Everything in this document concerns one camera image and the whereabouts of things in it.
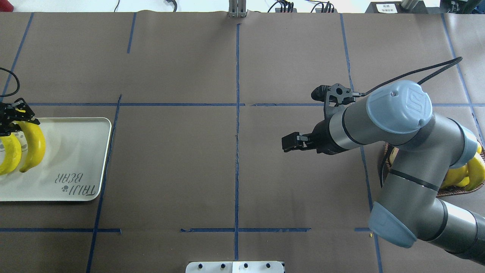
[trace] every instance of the tray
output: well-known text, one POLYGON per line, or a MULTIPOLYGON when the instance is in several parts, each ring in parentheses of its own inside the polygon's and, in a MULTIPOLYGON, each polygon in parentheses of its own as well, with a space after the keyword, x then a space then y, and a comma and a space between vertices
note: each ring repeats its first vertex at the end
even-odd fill
MULTIPOLYGON (((39 118, 46 139, 42 162, 19 172, 27 154, 27 141, 16 133, 22 145, 17 169, 0 176, 0 201, 89 201, 101 189, 111 136, 107 118, 39 118)), ((0 146, 0 162, 5 156, 0 146)))

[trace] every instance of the wicker basket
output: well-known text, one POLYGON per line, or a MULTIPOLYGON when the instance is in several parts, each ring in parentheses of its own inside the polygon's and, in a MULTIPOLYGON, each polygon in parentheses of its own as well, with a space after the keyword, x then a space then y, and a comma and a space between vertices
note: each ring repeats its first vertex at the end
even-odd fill
MULTIPOLYGON (((384 156, 388 152, 389 153, 391 152, 391 151, 389 151, 389 147, 390 147, 389 143, 386 142, 384 144, 384 156)), ((484 154, 483 145, 482 145, 482 152, 480 153, 480 156, 485 160, 485 154, 484 154)), ((384 168, 384 171, 385 171, 385 175, 387 175, 389 173, 389 170, 391 169, 391 163, 389 162, 389 158, 386 159, 386 163, 385 164, 386 164, 386 167, 384 168)), ((471 193, 471 192, 477 191, 478 189, 480 189, 481 187, 483 187, 484 184, 485 184, 485 181, 483 181, 480 185, 478 185, 476 188, 474 188, 471 191, 466 191, 464 188, 457 187, 457 186, 450 186, 448 188, 439 189, 437 197, 471 193)))

